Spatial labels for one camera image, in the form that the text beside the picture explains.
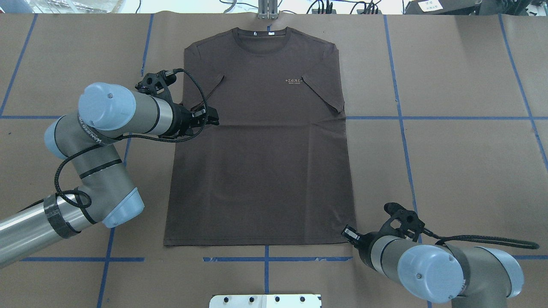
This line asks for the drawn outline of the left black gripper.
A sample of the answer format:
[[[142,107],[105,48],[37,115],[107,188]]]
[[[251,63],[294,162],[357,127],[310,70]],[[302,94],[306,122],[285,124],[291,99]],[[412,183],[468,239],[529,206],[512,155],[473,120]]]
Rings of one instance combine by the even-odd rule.
[[[173,117],[171,137],[182,138],[194,135],[193,128],[204,125],[219,125],[217,109],[207,105],[198,105],[194,110],[188,110],[183,105],[172,105]]]

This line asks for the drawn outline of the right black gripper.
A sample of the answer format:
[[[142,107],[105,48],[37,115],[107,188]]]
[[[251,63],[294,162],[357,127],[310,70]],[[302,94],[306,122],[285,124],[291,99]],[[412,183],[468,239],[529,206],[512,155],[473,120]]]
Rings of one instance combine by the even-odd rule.
[[[352,226],[345,226],[341,235],[358,250],[362,263],[373,268],[371,249],[378,237],[378,231],[360,234]]]

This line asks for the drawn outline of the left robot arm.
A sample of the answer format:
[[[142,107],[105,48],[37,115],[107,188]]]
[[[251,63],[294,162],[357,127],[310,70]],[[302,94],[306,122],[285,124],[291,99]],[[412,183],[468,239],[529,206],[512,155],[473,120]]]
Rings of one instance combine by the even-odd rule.
[[[116,142],[184,142],[194,137],[193,128],[208,124],[218,125],[219,117],[204,104],[192,112],[151,90],[108,83],[86,87],[77,111],[58,118],[44,134],[47,149],[62,160],[55,193],[1,222],[1,267],[99,222],[114,228],[142,213],[143,201]]]

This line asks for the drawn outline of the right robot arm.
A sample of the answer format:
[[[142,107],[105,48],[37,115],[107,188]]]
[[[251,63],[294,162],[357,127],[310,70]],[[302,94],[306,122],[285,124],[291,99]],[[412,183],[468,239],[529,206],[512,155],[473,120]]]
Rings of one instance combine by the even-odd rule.
[[[503,250],[421,244],[381,232],[360,234],[349,225],[341,235],[362,263],[428,302],[506,308],[522,292],[522,267]]]

